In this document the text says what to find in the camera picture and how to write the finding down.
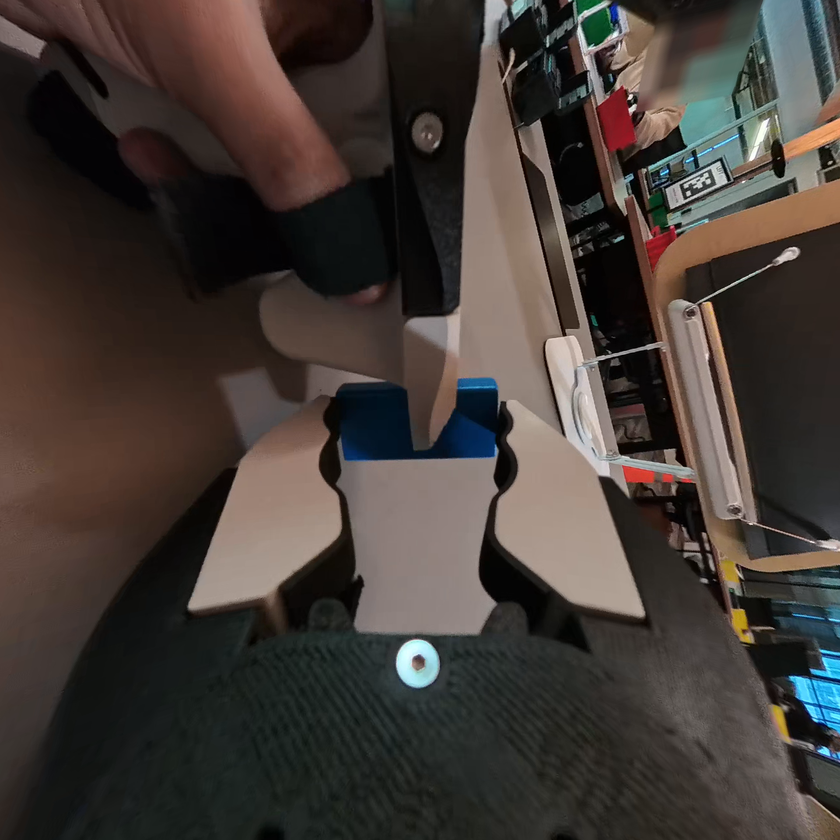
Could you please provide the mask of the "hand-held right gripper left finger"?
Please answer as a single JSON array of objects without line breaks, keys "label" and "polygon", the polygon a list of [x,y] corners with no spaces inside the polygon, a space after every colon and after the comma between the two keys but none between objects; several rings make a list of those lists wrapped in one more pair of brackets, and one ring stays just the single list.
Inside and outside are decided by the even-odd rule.
[{"label": "hand-held right gripper left finger", "polygon": [[241,458],[187,611],[256,612],[268,634],[306,625],[320,600],[355,618],[361,599],[350,513],[338,486],[340,413],[321,395]]}]

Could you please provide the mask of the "blue notched block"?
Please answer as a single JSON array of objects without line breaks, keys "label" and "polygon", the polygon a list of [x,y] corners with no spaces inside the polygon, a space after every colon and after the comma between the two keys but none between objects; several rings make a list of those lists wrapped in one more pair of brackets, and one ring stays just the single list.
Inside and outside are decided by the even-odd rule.
[{"label": "blue notched block", "polygon": [[488,377],[458,380],[455,410],[436,443],[415,449],[407,393],[384,382],[342,385],[335,395],[346,462],[491,459],[496,456],[499,397]]}]

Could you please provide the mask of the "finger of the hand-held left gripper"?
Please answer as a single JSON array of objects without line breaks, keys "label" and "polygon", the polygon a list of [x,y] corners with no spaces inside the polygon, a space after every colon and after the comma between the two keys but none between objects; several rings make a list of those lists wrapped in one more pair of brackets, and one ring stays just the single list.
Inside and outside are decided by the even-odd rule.
[{"label": "finger of the hand-held left gripper", "polygon": [[323,298],[299,279],[280,279],[261,293],[259,322],[269,345],[288,359],[403,384],[399,281],[378,302],[356,306]]},{"label": "finger of the hand-held left gripper", "polygon": [[433,447],[456,406],[460,316],[414,317],[403,326],[402,384],[413,448]]}]

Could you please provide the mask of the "red plastic bin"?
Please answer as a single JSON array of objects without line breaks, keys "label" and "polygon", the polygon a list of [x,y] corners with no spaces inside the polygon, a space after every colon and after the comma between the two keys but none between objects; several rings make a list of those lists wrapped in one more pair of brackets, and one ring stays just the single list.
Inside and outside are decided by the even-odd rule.
[{"label": "red plastic bin", "polygon": [[676,227],[656,226],[650,230],[650,236],[645,241],[647,260],[652,272],[655,272],[658,262],[666,249],[677,240]]},{"label": "red plastic bin", "polygon": [[636,143],[634,119],[628,105],[627,90],[616,87],[595,108],[603,143],[609,152],[617,153]]}]

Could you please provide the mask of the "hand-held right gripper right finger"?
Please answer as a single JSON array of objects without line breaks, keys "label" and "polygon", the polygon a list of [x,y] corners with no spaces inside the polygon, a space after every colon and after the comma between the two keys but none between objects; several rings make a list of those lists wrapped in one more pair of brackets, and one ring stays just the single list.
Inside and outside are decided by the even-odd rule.
[{"label": "hand-held right gripper right finger", "polygon": [[497,493],[480,548],[480,582],[530,623],[567,615],[643,623],[646,612],[602,478],[581,452],[527,407],[500,406]]}]

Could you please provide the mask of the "person's left hand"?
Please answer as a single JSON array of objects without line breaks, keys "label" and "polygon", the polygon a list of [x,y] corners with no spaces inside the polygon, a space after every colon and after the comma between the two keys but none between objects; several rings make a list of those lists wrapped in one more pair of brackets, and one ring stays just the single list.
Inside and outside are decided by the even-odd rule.
[{"label": "person's left hand", "polygon": [[371,32],[372,2],[2,2],[2,17],[162,91],[236,164],[244,178],[203,174],[152,129],[115,143],[202,291],[293,270],[325,298],[384,297],[393,245],[376,190],[351,184],[286,73],[350,59]]}]

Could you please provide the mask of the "green plastic bin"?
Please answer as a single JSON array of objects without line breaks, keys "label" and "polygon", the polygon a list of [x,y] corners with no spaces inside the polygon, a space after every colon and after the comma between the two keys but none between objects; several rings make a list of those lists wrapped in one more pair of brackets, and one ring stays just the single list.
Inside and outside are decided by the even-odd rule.
[{"label": "green plastic bin", "polygon": [[627,12],[614,1],[573,1],[581,48],[589,53],[627,36]]}]

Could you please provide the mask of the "black desk mat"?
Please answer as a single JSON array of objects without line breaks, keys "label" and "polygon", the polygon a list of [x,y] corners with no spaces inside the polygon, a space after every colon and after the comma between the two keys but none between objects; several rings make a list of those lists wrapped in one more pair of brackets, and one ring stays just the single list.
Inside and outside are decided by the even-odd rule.
[{"label": "black desk mat", "polygon": [[549,184],[540,168],[523,151],[520,158],[560,328],[562,334],[569,334],[581,325]]}]

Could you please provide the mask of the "small marker sign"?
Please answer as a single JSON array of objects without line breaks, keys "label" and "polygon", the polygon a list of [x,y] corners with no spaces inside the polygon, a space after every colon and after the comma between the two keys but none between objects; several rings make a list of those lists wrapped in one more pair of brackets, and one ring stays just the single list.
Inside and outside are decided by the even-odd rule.
[{"label": "small marker sign", "polygon": [[726,158],[718,158],[682,176],[664,189],[667,212],[681,211],[732,184],[732,172]]}]

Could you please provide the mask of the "white monitor light bar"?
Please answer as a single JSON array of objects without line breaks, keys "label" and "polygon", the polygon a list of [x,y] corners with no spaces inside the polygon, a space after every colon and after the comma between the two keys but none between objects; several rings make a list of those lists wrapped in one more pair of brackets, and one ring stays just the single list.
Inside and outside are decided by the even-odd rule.
[{"label": "white monitor light bar", "polygon": [[712,373],[700,304],[673,300],[668,305],[668,322],[695,436],[696,462],[713,513],[721,520],[742,521],[746,515],[744,495]]}]

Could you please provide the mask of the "white monitor base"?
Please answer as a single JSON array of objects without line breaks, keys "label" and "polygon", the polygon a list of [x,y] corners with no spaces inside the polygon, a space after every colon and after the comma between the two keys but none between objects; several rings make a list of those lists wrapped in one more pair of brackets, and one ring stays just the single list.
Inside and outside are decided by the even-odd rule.
[{"label": "white monitor base", "polygon": [[600,476],[608,476],[617,443],[600,372],[585,367],[574,337],[547,340],[543,355],[563,434]]}]

